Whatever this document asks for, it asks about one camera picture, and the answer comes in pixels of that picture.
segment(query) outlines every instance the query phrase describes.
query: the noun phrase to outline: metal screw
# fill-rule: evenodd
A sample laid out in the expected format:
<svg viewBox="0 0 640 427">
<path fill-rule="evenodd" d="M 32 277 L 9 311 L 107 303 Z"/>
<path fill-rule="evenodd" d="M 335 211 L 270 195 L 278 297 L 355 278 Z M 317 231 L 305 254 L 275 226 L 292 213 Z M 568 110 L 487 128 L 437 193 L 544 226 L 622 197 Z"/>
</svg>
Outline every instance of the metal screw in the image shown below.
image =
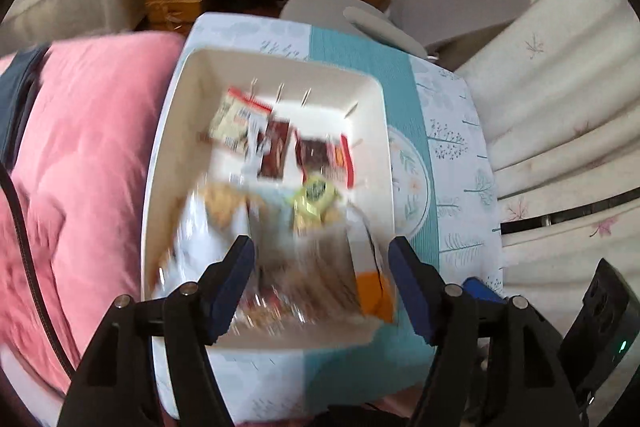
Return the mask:
<svg viewBox="0 0 640 427">
<path fill-rule="evenodd" d="M 131 297 L 129 297 L 128 295 L 119 295 L 113 301 L 113 305 L 116 306 L 116 308 L 122 309 L 129 306 L 130 302 L 131 302 Z"/>
<path fill-rule="evenodd" d="M 462 295 L 462 288 L 457 284 L 447 284 L 444 286 L 444 293 L 449 297 L 460 297 Z"/>
<path fill-rule="evenodd" d="M 186 282 L 180 286 L 180 293 L 182 295 L 193 295 L 198 291 L 198 285 L 194 282 Z"/>
<path fill-rule="evenodd" d="M 513 299 L 511 299 L 511 302 L 519 310 L 526 310 L 529 306 L 529 301 L 527 301 L 527 299 L 522 295 L 516 295 Z"/>
</svg>

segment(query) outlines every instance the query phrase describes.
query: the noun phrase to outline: black cable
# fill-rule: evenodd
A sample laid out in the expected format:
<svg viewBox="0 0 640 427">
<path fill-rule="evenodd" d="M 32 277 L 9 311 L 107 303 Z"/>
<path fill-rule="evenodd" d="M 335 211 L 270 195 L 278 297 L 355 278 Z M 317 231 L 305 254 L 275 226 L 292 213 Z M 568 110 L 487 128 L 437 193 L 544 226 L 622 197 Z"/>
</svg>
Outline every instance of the black cable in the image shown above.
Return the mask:
<svg viewBox="0 0 640 427">
<path fill-rule="evenodd" d="M 24 272 L 27 275 L 27 282 L 29 283 L 29 289 L 31 290 L 31 296 L 33 302 L 36 305 L 40 322 L 44 328 L 49 344 L 53 349 L 53 352 L 58 357 L 58 361 L 65 370 L 66 375 L 69 378 L 73 378 L 76 370 L 74 369 L 71 361 L 65 353 L 65 349 L 60 343 L 60 339 L 56 334 L 56 330 L 53 327 L 49 313 L 47 313 L 47 307 L 40 291 L 40 285 L 38 284 L 38 277 L 36 276 L 36 269 L 33 264 L 33 257 L 31 256 L 31 248 L 29 247 L 29 237 L 27 236 L 27 227 L 24 224 L 24 216 L 20 208 L 20 200 L 18 194 L 15 192 L 14 183 L 11 181 L 11 176 L 0 162 L 0 186 L 6 196 L 6 200 L 9 203 L 9 209 L 11 215 L 14 218 L 15 235 L 18 238 L 18 246 L 20 247 L 20 255 L 22 256 L 22 264 L 24 265 Z"/>
</svg>

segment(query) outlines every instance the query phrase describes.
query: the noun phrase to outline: red snack package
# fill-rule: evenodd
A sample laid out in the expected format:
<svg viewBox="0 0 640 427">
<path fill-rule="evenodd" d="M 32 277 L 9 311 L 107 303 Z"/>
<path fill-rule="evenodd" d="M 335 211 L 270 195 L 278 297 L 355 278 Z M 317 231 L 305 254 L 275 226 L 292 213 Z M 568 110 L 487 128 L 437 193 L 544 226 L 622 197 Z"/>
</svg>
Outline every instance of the red snack package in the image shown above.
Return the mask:
<svg viewBox="0 0 640 427">
<path fill-rule="evenodd" d="M 262 157 L 262 167 L 258 176 L 282 179 L 284 160 L 287 153 L 287 139 L 289 138 L 289 120 L 270 120 L 265 130 L 266 137 L 271 141 L 269 152 Z M 263 140 L 258 135 L 258 144 Z"/>
<path fill-rule="evenodd" d="M 353 187 L 353 162 L 347 137 L 339 139 L 301 138 L 296 131 L 296 161 L 302 169 L 303 183 L 310 174 Z"/>
</svg>

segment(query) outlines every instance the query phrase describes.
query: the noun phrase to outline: teal stripe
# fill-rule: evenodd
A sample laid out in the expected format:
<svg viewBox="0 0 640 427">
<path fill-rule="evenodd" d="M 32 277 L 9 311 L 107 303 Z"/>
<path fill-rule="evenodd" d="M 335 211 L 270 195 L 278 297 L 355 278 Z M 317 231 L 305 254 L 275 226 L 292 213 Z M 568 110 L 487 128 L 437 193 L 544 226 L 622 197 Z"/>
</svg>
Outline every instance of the teal stripe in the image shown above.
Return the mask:
<svg viewBox="0 0 640 427">
<path fill-rule="evenodd" d="M 408 55 L 368 39 L 312 28 L 309 59 L 368 73 L 380 81 L 387 122 L 404 134 L 422 156 L 434 194 L 426 129 Z M 423 262 L 438 268 L 434 200 L 431 198 L 426 223 L 411 244 Z M 372 401 L 424 381 L 432 359 L 433 349 L 414 333 L 401 309 L 398 323 L 382 326 L 367 346 L 305 354 L 307 412 L 321 412 L 330 403 Z"/>
</svg>

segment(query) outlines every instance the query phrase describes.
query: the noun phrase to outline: gray chair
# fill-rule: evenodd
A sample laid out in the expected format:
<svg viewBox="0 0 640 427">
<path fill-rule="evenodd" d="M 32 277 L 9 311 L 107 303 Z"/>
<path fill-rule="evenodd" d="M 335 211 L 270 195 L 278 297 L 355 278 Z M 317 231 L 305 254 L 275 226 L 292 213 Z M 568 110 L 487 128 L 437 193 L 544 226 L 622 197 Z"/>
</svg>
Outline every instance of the gray chair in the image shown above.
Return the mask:
<svg viewBox="0 0 640 427">
<path fill-rule="evenodd" d="M 504 27 L 529 0 L 392 0 L 388 16 L 359 0 L 289 0 L 280 18 L 366 36 L 428 59 L 461 36 Z"/>
</svg>

